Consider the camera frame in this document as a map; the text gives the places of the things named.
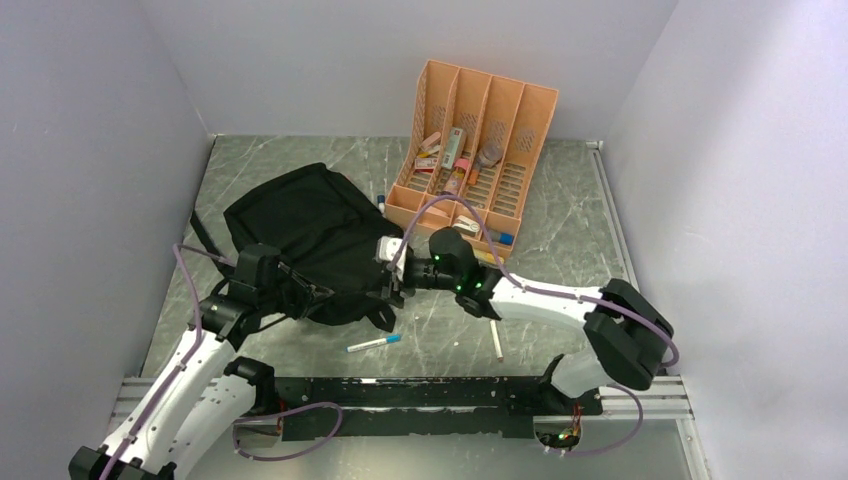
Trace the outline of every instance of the black bag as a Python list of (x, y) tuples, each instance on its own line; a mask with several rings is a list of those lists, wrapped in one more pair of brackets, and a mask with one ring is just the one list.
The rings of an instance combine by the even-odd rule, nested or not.
[(332, 292), (310, 320), (344, 325), (367, 316), (381, 330), (394, 329), (394, 312), (376, 298), (383, 272), (374, 258), (380, 238), (400, 237), (403, 229), (344, 175), (323, 163), (307, 165), (254, 188), (224, 219), (238, 251), (254, 243), (275, 246), (298, 275)]

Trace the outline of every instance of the floor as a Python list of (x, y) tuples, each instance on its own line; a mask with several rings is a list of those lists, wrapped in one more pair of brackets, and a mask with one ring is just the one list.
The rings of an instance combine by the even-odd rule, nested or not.
[[(222, 212), (252, 188), (320, 161), (376, 198), (388, 192), (406, 149), (405, 138), (220, 136), (196, 209), (215, 242), (235, 258)], [(546, 142), (507, 267), (572, 286), (623, 276), (602, 195), (584, 142)], [(190, 228), (185, 237), (200, 246)], [(203, 298), (218, 273), (205, 258), (187, 254), (186, 260)], [(420, 292), (397, 314), (396, 332), (403, 338), (383, 348), (345, 352), (348, 345), (384, 336), (367, 320), (338, 327), (300, 320), (250, 337), (239, 353), (272, 365), (278, 376), (538, 375), (554, 356), (583, 346), (568, 331), (509, 319), (499, 325), (505, 357), (499, 363), (488, 322), (464, 314), (448, 293)], [(159, 372), (191, 318), (186, 285), (175, 271), (143, 376)]]

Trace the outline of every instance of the white wall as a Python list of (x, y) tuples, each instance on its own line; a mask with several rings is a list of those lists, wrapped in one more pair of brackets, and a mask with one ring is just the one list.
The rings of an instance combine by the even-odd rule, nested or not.
[(848, 478), (848, 6), (682, 1), (605, 162), (717, 479)]
[(676, 0), (143, 0), (215, 133), (404, 135), (427, 58), (560, 90), (600, 139)]
[(0, 11), (0, 478), (67, 478), (147, 351), (210, 139), (136, 1)]

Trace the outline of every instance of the whiteboard marker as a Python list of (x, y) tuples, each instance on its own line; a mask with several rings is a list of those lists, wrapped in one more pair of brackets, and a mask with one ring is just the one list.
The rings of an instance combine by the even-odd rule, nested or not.
[(360, 350), (368, 350), (369, 348), (379, 347), (380, 345), (386, 345), (388, 343), (395, 343), (400, 341), (400, 334), (389, 335), (386, 338), (378, 338), (377, 340), (371, 340), (370, 342), (360, 343), (359, 345), (352, 345), (350, 347), (345, 348), (347, 353), (358, 352)]

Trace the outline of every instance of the orange plastic organizer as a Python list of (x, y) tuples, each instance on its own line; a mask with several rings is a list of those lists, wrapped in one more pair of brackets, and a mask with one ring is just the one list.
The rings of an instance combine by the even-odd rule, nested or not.
[[(444, 149), (432, 174), (414, 172), (415, 157), (422, 140), (434, 132), (441, 132), (444, 146), (449, 130), (461, 127), (468, 136), (463, 156), (473, 159), (479, 147), (494, 141), (504, 149), (504, 158), (494, 167), (482, 169), (475, 185), (466, 185), (466, 175), (460, 196), (474, 206), (487, 228), (516, 235), (558, 93), (551, 88), (428, 61), (418, 77), (409, 151), (386, 197), (386, 217), (406, 228), (415, 212), (442, 191), (450, 174), (440, 166)], [(439, 212), (431, 210), (422, 215), (416, 232), (432, 233), (453, 225), (460, 215), (471, 218), (458, 202), (444, 201), (433, 208)], [(466, 238), (474, 248), (488, 251), (481, 236), (478, 232)], [(495, 245), (503, 258), (512, 253), (512, 246)]]

